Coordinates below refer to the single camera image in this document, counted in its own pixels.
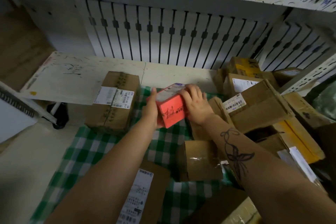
green checkered cloth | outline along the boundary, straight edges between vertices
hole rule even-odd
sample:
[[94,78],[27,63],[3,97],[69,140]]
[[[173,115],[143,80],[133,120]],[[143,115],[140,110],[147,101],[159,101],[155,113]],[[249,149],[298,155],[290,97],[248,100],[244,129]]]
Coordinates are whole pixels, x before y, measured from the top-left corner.
[[[146,98],[150,93],[150,87],[141,87],[132,125],[140,119],[141,109],[146,105]],[[213,96],[222,97],[217,94],[207,94],[208,99]],[[86,126],[80,127],[71,146],[65,151],[61,164],[49,182],[30,223],[43,223],[74,184],[121,138],[98,134]],[[174,164],[174,155],[177,147],[185,140],[192,140],[191,131],[185,120],[181,120],[168,129],[157,129],[145,154],[145,159],[171,171],[171,179],[166,188],[158,223],[180,223],[203,205],[204,201],[218,191],[222,184],[234,185],[234,178],[229,171],[223,172],[222,181],[175,182],[174,177],[178,172]]]

floor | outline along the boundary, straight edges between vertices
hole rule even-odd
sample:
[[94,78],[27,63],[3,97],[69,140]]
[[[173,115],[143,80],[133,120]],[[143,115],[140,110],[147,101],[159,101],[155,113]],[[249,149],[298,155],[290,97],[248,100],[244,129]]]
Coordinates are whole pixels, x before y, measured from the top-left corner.
[[0,223],[28,222],[88,107],[69,104],[69,122],[61,130],[39,119],[0,154]]

tattooed arm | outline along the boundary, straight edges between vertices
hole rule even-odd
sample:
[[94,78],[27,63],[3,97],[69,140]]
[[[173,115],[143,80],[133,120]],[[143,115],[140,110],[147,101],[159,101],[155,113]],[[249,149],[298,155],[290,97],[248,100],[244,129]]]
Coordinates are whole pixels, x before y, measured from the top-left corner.
[[199,87],[187,88],[188,119],[225,154],[265,223],[336,222],[336,205],[320,188],[215,115]]

white paper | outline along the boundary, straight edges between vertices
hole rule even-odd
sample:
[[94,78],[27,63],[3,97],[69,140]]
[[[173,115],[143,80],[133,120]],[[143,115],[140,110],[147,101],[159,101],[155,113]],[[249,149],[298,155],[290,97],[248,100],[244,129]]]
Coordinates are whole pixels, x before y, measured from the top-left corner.
[[138,170],[126,202],[121,209],[118,224],[138,224],[140,222],[153,176],[152,172]]
[[113,101],[117,88],[101,86],[94,101],[95,104],[110,105]]
[[248,88],[258,83],[256,81],[242,80],[242,79],[237,79],[237,78],[233,78],[232,82],[233,82],[235,92],[239,92],[239,93],[243,92],[244,90],[247,90]]
[[230,113],[246,105],[243,96],[239,93],[223,103],[224,109]]
[[173,85],[170,85],[164,90],[158,92],[158,94],[156,95],[156,100],[159,102],[163,102],[166,99],[170,98],[171,96],[175,95],[177,92],[182,90],[184,87],[185,87],[184,84],[181,84],[181,83],[175,83]]
[[289,148],[289,153],[292,155],[292,157],[295,159],[295,161],[299,164],[301,169],[304,171],[304,173],[307,175],[308,179],[311,182],[314,182],[317,179],[316,174],[314,171],[310,168],[304,157],[301,155],[299,150],[294,146]]
[[288,71],[282,71],[280,73],[283,73],[285,75],[295,76],[295,75],[301,73],[301,71],[299,71],[299,70],[288,70]]
[[131,108],[134,91],[117,89],[112,107],[129,109]]

forearm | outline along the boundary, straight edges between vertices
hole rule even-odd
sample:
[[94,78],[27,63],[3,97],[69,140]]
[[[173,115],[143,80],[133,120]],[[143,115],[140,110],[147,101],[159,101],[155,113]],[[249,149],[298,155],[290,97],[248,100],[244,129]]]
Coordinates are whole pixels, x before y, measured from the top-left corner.
[[[245,135],[232,129],[219,116],[211,116],[203,127],[227,157],[266,223],[293,220],[291,218],[294,217],[298,217],[297,220],[304,218],[295,212],[298,209],[293,209],[293,205],[288,207],[293,197],[301,202],[296,205],[298,208],[309,209],[317,195],[321,199],[321,205],[330,206],[330,200],[317,186]],[[301,190],[297,194],[298,188],[306,188],[306,193]]]
[[47,223],[115,223],[155,128],[155,122],[141,118],[70,190]]

